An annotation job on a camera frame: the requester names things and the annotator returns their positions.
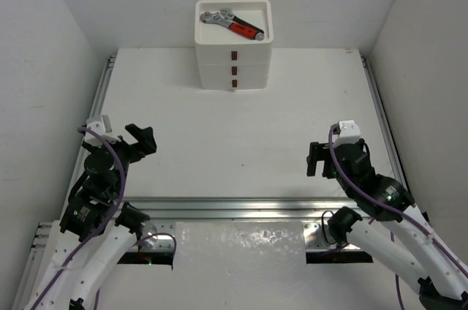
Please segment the white drawer cabinet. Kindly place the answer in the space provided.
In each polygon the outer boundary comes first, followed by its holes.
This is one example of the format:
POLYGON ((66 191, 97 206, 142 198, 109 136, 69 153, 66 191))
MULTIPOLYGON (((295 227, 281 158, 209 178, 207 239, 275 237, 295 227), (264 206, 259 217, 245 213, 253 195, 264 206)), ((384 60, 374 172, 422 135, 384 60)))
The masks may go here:
POLYGON ((273 21, 269 0, 200 0, 195 5, 195 50, 201 87, 243 91, 268 84, 273 49, 273 21), (230 30, 200 21, 202 12, 229 8, 265 32, 263 41, 249 40, 230 30))

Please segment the black handled adjustable wrench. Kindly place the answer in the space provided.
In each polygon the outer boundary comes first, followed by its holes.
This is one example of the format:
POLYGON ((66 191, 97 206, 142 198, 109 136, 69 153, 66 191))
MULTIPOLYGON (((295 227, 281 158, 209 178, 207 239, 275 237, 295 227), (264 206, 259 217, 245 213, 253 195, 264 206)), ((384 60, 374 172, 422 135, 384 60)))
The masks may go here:
POLYGON ((252 24, 246 22, 245 20, 240 19, 240 18, 239 18, 237 15, 235 15, 234 12, 233 12, 231 9, 229 9, 229 8, 221 9, 219 12, 220 12, 220 14, 221 14, 224 18, 226 18, 226 19, 228 19, 228 20, 231 20, 231 21, 233 21, 233 22, 235 22, 235 23, 239 23, 239 24, 241 24, 241 25, 243 25, 243 26, 252 28, 252 29, 256 30, 257 32, 260 32, 261 34, 264 34, 264 33, 265 33, 262 29, 258 28, 257 26, 252 25, 252 24))

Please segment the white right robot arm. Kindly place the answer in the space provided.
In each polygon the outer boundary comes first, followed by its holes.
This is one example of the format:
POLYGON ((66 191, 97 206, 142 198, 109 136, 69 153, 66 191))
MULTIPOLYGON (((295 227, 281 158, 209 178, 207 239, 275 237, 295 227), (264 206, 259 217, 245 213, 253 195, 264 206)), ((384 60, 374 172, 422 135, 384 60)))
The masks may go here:
POLYGON ((312 142, 306 174, 335 179, 357 210, 342 207, 323 232, 337 245, 352 244, 370 254, 418 295, 425 309, 467 308, 467 267, 438 239, 397 180, 376 173, 364 139, 337 147, 312 142))

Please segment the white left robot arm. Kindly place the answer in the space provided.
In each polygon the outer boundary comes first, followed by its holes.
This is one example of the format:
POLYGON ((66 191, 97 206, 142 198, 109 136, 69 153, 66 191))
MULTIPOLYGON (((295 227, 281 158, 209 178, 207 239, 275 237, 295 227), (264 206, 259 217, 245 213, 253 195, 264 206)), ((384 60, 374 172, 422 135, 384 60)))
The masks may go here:
POLYGON ((149 216, 123 197, 129 166, 156 153, 154 131, 134 124, 125 130, 135 143, 113 135, 102 120, 78 128, 88 156, 26 309, 88 309, 114 265, 150 231, 149 216))

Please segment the red handled adjustable wrench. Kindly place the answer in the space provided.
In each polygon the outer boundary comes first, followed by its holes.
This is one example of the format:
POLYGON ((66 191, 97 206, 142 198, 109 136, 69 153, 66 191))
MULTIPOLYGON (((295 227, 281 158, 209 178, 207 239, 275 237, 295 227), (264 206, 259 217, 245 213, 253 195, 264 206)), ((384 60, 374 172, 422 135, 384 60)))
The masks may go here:
POLYGON ((261 34, 256 30, 243 26, 239 23, 235 23, 231 20, 224 18, 220 12, 202 12, 200 14, 200 21, 205 24, 214 24, 222 26, 231 32, 234 32, 244 38, 249 40, 263 41, 265 39, 265 34, 261 34))

